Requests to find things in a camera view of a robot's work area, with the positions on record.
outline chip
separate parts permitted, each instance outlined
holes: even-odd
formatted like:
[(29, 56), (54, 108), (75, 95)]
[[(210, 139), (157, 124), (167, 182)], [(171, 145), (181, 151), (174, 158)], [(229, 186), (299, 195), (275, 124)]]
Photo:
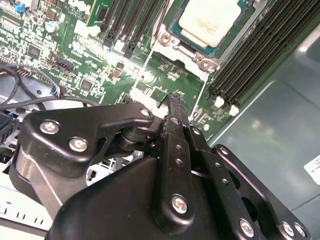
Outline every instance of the chip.
[(179, 19), (181, 35), (204, 49), (215, 48), (240, 14), (235, 0), (190, 0)]
[(81, 89), (90, 92), (92, 86), (93, 86), (92, 82), (88, 81), (87, 79), (83, 79), (80, 87)]
[(56, 8), (61, 10), (63, 7), (64, 7), (64, 2), (58, 0), (58, 2), (56, 3)]
[(39, 59), (40, 54), (41, 54), (40, 48), (37, 48), (36, 46), (29, 44), (28, 52), (27, 52), (28, 56), (30, 56), (33, 59)]
[(118, 70), (118, 69), (115, 69), (115, 70), (113, 70), (112, 75), (113, 75), (115, 78), (120, 78), (120, 76), (121, 76), (121, 71)]
[(57, 14), (54, 11), (48, 9), (48, 11), (46, 12), (45, 17), (50, 21), (55, 21), (56, 18), (57, 18)]
[(122, 63), (122, 62), (118, 62), (116, 64), (116, 67), (119, 68), (119, 69), (124, 69), (125, 68), (125, 65)]

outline capacitor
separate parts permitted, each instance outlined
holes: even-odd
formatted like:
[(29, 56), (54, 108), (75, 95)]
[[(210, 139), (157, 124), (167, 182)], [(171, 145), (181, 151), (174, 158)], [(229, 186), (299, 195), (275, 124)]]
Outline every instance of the capacitor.
[(45, 23), (44, 28), (48, 33), (53, 34), (58, 31), (59, 24), (56, 21), (49, 21)]

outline ram slot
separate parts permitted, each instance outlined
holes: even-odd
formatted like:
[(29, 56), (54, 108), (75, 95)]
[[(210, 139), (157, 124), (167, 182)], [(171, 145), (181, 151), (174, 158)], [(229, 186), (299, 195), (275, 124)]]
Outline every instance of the ram slot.
[(257, 82), (257, 80), (263, 75), (265, 67), (264, 66), (271, 66), (271, 64), (282, 54), (287, 50), (287, 46), (294, 43), (295, 39), (298, 37), (298, 35), (305, 29), (305, 27), (308, 25), (310, 20), (312, 20), (315, 16), (317, 16), (320, 13), (320, 1), (314, 1), (314, 5), (311, 7), (305, 7), (304, 9), (309, 9), (309, 11), (305, 11), (303, 13), (304, 16), (298, 16), (296, 19), (302, 20), (299, 24), (296, 22), (292, 23), (288, 29), (294, 29), (290, 31), (290, 34), (287, 35), (285, 39), (281, 41), (279, 46), (274, 51), (274, 54), (271, 57), (267, 57), (264, 62), (261, 63), (261, 66), (258, 67), (256, 71), (253, 71), (250, 73), (249, 76), (244, 76), (245, 78), (248, 77), (249, 81), (246, 85), (241, 86), (234, 94), (233, 98), (236, 100), (240, 100), (244, 94)]
[(242, 75), (245, 74), (247, 69), (251, 68), (252, 65), (259, 63), (257, 58), (271, 53), (273, 49), (267, 50), (267, 46), (270, 45), (275, 37), (277, 38), (277, 36), (281, 35), (281, 31), (284, 28), (287, 29), (287, 25), (290, 24), (289, 19), (292, 19), (292, 16), (296, 15), (299, 6), (301, 6), (303, 2), (304, 1), (299, 1), (298, 4), (291, 2), (290, 5), (282, 11), (281, 18), (277, 18), (269, 27), (266, 28), (266, 31), (261, 34), (259, 45), (256, 45), (247, 51), (248, 54), (245, 57), (246, 61), (242, 62), (230, 76), (232, 82), (224, 84), (221, 87), (228, 96), (231, 97), (231, 95), (234, 94), (234, 91), (237, 91), (241, 85), (246, 84), (247, 79), (242, 78)]
[(233, 56), (233, 58), (226, 64), (226, 66), (221, 70), (219, 75), (216, 77), (213, 85), (217, 90), (223, 89), (223, 84), (231, 83), (230, 75), (233, 73), (235, 69), (238, 68), (238, 65), (241, 64), (244, 58), (249, 53), (248, 49), (251, 49), (256, 44), (259, 44), (259, 40), (261, 37), (261, 28), (278, 18), (281, 14), (279, 9), (283, 9), (288, 5), (288, 1), (276, 1), (274, 5), (269, 10), (268, 14), (258, 23), (256, 30), (253, 31), (252, 34), (249, 35), (248, 39), (244, 42), (244, 44), (240, 47), (238, 52)]
[(134, 33), (135, 26), (137, 25), (137, 20), (140, 16), (141, 9), (146, 4), (147, 0), (139, 0), (138, 4), (136, 5), (134, 12), (129, 19), (129, 23), (124, 26), (124, 29), (121, 34), (121, 39), (126, 42), (127, 40), (131, 39), (132, 34)]
[(255, 47), (249, 51), (250, 54), (246, 57), (249, 61), (246, 61), (245, 65), (241, 65), (241, 69), (237, 69), (237, 72), (232, 76), (234, 81), (233, 84), (223, 87), (228, 96), (232, 98), (239, 89), (245, 86), (249, 79), (244, 78), (243, 75), (248, 75), (252, 72), (252, 70), (248, 69), (253, 69), (253, 71), (254, 69), (257, 69), (257, 65), (260, 64), (264, 58), (267, 58), (266, 56), (272, 54), (276, 49), (277, 43), (280, 43), (281, 39), (285, 37), (283, 33), (287, 35), (288, 31), (292, 29), (290, 28), (291, 24), (297, 24), (298, 19), (296, 17), (299, 17), (300, 13), (303, 13), (306, 9), (305, 7), (300, 7), (303, 2), (308, 4), (307, 1), (299, 1), (297, 4), (292, 2), (292, 6), (286, 8), (282, 12), (282, 17), (277, 19), (270, 27), (268, 27), (267, 31), (263, 33), (263, 38), (260, 41), (259, 47)]
[(110, 30), (108, 31), (106, 38), (103, 42), (103, 44), (107, 47), (111, 47), (115, 44), (115, 42), (118, 39), (118, 36), (120, 35), (125, 19), (128, 15), (129, 9), (132, 5), (133, 1), (132, 0), (125, 0), (122, 8), (121, 8), (121, 12), (120, 14), (116, 17), (116, 19), (114, 20), (114, 23), (112, 24), (112, 27), (110, 28)]
[(121, 1), (122, 0), (114, 0), (111, 9), (108, 11), (106, 17), (104, 18), (103, 25), (101, 26), (102, 31), (107, 31), (109, 28), (111, 28), (113, 19)]
[(150, 3), (147, 12), (144, 14), (139, 26), (137, 27), (137, 29), (135, 29), (133, 36), (128, 43), (128, 47), (124, 53), (125, 58), (130, 59), (133, 55), (140, 38), (146, 30), (148, 23), (150, 23), (155, 13), (155, 10), (157, 9), (157, 6), (160, 2), (163, 2), (163, 0), (152, 0), (152, 2)]

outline blue connector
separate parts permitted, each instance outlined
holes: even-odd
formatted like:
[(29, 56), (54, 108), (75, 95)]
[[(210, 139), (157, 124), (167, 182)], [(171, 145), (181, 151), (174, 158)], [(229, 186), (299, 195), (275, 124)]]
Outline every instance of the blue connector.
[(17, 14), (23, 14), (26, 12), (26, 5), (25, 4), (19, 4), (15, 6), (15, 12)]

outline white connector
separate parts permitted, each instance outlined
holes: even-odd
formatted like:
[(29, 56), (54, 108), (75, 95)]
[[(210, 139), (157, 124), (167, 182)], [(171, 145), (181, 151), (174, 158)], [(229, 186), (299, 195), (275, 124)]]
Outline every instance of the white connector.
[(222, 97), (217, 96), (214, 102), (214, 106), (217, 108), (221, 108), (224, 104), (225, 104), (225, 100)]
[(238, 113), (239, 113), (239, 108), (236, 107), (235, 105), (231, 105), (229, 114), (234, 117), (234, 116), (237, 115)]

